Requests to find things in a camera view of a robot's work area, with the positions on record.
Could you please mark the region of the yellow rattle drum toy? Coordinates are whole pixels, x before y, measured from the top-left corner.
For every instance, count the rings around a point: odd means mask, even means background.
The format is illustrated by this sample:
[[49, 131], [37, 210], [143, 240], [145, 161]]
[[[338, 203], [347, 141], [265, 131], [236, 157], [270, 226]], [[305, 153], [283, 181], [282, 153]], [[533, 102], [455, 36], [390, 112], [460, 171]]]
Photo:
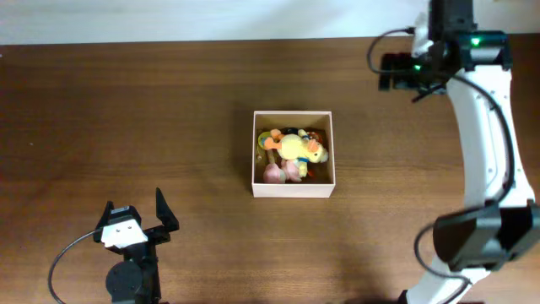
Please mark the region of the yellow rattle drum toy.
[[265, 141], [267, 138], [271, 137], [271, 133], [269, 131], [262, 132], [258, 135], [257, 138], [257, 155], [256, 158], [258, 161], [262, 159], [262, 154], [265, 154], [267, 157], [267, 163], [268, 164], [275, 164], [275, 156], [272, 149], [266, 149], [265, 147]]

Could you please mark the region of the orange round toy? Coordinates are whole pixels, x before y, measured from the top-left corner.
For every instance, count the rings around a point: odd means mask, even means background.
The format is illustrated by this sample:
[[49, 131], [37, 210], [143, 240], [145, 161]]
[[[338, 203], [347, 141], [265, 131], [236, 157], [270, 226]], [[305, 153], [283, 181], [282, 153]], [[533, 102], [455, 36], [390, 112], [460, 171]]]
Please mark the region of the orange round toy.
[[317, 132], [308, 132], [309, 139], [314, 139], [319, 144], [324, 144], [322, 136]]

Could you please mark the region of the pink pig toy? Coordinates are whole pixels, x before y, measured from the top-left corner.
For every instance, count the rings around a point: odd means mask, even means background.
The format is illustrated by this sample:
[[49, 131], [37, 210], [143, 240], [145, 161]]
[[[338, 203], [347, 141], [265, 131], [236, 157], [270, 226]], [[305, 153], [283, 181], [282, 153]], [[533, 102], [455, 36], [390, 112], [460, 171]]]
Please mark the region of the pink pig toy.
[[300, 173], [300, 162], [297, 160], [282, 160], [279, 166], [271, 163], [266, 166], [263, 173], [263, 181], [269, 184], [285, 184], [289, 182], [301, 182], [305, 177], [313, 176], [309, 170], [304, 175]]

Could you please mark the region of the yellow plush duck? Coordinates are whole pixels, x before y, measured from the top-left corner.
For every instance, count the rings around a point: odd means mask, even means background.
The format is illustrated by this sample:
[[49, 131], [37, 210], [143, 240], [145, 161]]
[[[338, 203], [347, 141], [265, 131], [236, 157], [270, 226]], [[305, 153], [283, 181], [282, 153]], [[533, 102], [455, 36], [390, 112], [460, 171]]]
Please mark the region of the yellow plush duck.
[[279, 129], [273, 129], [270, 133], [271, 137], [265, 141], [266, 149], [275, 149], [282, 160], [299, 161], [302, 175], [308, 170], [309, 163], [324, 163], [329, 159], [327, 149], [314, 139], [309, 139], [304, 129], [299, 129], [297, 135], [284, 135]]

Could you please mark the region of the white cardboard box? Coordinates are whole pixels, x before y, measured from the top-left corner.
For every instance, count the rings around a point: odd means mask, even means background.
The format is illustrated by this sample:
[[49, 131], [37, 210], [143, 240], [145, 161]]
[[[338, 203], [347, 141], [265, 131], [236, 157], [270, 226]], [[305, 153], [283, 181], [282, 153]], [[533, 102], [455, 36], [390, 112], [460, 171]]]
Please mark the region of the white cardboard box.
[[[269, 184], [263, 181], [267, 157], [257, 160], [257, 138], [262, 132], [285, 128], [304, 129], [317, 132], [323, 138], [323, 146], [329, 153], [324, 163], [309, 163], [308, 170], [313, 176], [305, 177], [301, 182]], [[251, 185], [256, 198], [328, 198], [335, 188], [335, 161], [333, 149], [332, 113], [329, 111], [255, 111], [253, 114], [253, 144], [251, 153]], [[282, 158], [273, 149], [276, 164], [281, 165]]]

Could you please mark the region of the black round cap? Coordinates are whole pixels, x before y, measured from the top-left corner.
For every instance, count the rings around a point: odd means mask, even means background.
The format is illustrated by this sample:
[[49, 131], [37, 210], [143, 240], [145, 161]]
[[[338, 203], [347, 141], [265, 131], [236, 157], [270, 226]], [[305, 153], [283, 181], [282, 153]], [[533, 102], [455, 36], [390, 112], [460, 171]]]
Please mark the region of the black round cap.
[[284, 135], [289, 135], [289, 134], [297, 135], [297, 134], [298, 134], [298, 131], [299, 131], [298, 128], [285, 128], [285, 129], [283, 130], [283, 134], [284, 134]]

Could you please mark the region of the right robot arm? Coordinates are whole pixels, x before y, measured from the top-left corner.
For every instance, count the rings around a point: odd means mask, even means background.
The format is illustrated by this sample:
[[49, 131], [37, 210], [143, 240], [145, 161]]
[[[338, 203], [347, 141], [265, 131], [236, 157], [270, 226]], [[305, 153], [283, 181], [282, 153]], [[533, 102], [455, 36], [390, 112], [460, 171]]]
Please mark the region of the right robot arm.
[[473, 2], [432, 1], [414, 26], [410, 52], [387, 53], [374, 71], [381, 90], [447, 95], [460, 137], [464, 208], [427, 224], [435, 256], [398, 300], [458, 303], [480, 280], [539, 241], [539, 206], [519, 154], [510, 105], [507, 34], [480, 30]]

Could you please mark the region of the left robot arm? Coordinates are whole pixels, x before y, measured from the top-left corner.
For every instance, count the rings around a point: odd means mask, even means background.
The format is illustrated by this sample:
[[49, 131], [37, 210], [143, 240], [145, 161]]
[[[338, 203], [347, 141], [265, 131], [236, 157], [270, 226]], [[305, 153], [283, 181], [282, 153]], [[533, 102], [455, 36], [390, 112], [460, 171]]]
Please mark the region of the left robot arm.
[[155, 190], [155, 209], [161, 224], [144, 229], [135, 207], [116, 209], [109, 201], [95, 227], [94, 242], [123, 257], [105, 279], [113, 304], [151, 304], [161, 300], [156, 247], [169, 242], [170, 233], [180, 226], [160, 189]]

